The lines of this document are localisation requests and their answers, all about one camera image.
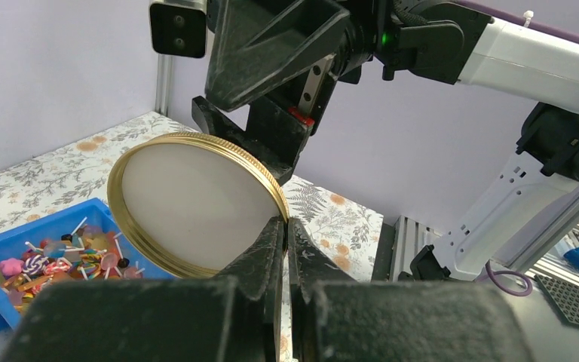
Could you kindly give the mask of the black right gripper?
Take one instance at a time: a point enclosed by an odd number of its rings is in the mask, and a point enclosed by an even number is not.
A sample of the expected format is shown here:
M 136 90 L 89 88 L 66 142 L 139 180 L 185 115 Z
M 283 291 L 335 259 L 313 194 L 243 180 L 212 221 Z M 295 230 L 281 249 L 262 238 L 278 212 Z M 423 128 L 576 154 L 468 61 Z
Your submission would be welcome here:
M 191 115 L 240 146 L 280 183 L 323 117 L 336 84 L 357 81 L 377 42 L 374 1 L 211 1 L 213 48 Z

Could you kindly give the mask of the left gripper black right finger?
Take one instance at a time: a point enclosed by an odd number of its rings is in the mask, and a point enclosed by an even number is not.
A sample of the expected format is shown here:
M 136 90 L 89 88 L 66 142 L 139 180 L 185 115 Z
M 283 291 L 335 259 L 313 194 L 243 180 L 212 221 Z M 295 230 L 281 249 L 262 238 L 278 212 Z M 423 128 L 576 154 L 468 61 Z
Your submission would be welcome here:
M 532 361 L 495 288 L 449 281 L 359 282 L 287 224 L 293 356 L 300 361 Z

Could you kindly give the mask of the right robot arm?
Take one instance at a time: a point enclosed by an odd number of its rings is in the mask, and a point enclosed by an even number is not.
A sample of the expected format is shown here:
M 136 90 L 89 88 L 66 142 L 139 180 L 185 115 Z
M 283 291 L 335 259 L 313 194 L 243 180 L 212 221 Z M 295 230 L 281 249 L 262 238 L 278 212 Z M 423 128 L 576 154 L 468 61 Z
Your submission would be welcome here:
M 504 169 L 400 278 L 471 281 L 529 221 L 579 187 L 579 39 L 469 1 L 211 1 L 215 35 L 195 121 L 284 182 L 338 83 L 363 64 L 531 100 Z

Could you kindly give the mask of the blue plastic candy bin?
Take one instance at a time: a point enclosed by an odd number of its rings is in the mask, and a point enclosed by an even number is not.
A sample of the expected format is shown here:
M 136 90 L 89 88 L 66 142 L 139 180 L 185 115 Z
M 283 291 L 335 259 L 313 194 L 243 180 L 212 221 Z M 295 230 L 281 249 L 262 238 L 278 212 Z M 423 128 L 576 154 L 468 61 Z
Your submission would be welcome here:
M 0 234 L 0 330 L 59 281 L 170 279 L 125 238 L 95 198 Z

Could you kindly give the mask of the round cream jar lid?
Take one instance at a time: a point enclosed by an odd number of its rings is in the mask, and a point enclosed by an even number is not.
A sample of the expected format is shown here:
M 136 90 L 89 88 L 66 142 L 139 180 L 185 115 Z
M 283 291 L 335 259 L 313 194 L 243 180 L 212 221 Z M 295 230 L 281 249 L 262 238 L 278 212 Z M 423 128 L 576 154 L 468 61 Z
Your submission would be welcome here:
M 268 168 L 205 133 L 167 133 L 125 152 L 109 173 L 107 199 L 130 244 L 179 278 L 217 274 L 269 219 L 289 219 Z

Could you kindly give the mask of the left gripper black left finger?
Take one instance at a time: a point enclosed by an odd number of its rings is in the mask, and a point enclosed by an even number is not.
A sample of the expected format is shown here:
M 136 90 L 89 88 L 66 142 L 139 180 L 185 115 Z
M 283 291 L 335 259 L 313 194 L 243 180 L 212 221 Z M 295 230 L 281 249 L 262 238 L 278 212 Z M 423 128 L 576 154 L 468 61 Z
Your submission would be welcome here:
M 276 361 L 286 223 L 205 279 L 62 281 L 43 289 L 3 361 Z

